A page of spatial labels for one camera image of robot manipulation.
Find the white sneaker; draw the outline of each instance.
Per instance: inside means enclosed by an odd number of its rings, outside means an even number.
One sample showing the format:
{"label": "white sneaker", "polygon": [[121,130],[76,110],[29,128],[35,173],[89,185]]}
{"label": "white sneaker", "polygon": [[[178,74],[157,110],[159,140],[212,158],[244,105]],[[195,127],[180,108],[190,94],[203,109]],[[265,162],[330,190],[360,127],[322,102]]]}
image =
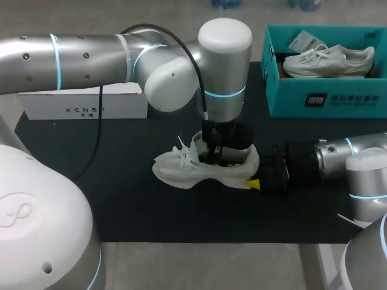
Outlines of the white sneaker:
{"label": "white sneaker", "polygon": [[328,48],[320,44],[297,56],[285,59],[284,70],[292,77],[364,77],[374,63],[375,49],[349,50],[341,45]]}
{"label": "white sneaker", "polygon": [[258,170],[259,156],[254,145],[246,150],[223,147],[222,159],[242,162],[229,167],[214,166],[199,161],[199,154],[207,152],[207,144],[201,139],[201,132],[192,138],[190,148],[180,140],[182,149],[155,158],[153,173],[166,184],[181,189],[190,189],[204,179],[216,179],[226,186],[249,189],[246,181]]}

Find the open shoe box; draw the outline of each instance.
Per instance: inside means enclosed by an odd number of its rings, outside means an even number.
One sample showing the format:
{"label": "open shoe box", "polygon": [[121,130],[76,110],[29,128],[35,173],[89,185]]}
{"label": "open shoe box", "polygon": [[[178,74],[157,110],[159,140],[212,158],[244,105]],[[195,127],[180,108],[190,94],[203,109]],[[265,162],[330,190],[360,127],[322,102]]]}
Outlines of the open shoe box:
{"label": "open shoe box", "polygon": [[[302,30],[352,50],[374,47],[374,67],[364,79],[294,79],[284,58]],[[385,27],[269,25],[262,55],[270,115],[279,118],[387,118],[387,30]]]}

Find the white shoe box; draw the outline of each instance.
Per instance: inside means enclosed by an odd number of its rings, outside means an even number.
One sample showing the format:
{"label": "white shoe box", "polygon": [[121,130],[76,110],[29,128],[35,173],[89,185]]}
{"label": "white shoe box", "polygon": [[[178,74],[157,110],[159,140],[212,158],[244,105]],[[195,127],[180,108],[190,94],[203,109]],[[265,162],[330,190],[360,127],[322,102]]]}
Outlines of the white shoe box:
{"label": "white shoe box", "polygon": [[[98,119],[99,87],[18,94],[30,120]],[[136,83],[103,87],[103,119],[142,119],[148,101]]]}

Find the shoe upper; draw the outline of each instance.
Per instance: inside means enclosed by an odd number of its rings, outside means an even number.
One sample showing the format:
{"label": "shoe upper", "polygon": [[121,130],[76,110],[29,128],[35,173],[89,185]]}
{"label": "shoe upper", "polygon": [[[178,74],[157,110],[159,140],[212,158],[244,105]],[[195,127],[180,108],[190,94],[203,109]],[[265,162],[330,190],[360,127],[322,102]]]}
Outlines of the shoe upper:
{"label": "shoe upper", "polygon": [[364,76],[374,63],[375,49],[349,50],[341,45],[331,48],[308,50],[297,56],[289,56],[283,64],[287,73],[300,76],[334,77],[336,75]]}
{"label": "shoe upper", "polygon": [[200,162],[199,154],[207,152],[207,144],[201,139],[201,132],[193,137],[189,149],[183,143],[182,147],[181,150],[174,147],[172,152],[156,157],[153,172],[158,177],[181,182],[216,177],[249,179],[255,174],[259,166],[259,156],[254,145],[245,150],[224,147],[223,156],[245,160],[241,165],[230,167]]}

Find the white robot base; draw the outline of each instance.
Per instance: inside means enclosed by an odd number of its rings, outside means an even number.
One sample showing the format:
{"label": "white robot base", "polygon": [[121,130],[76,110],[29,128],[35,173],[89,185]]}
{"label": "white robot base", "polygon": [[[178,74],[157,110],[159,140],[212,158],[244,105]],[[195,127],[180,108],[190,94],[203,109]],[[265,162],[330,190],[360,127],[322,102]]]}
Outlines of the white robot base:
{"label": "white robot base", "polygon": [[89,203],[66,177],[0,145],[1,290],[103,290]]}

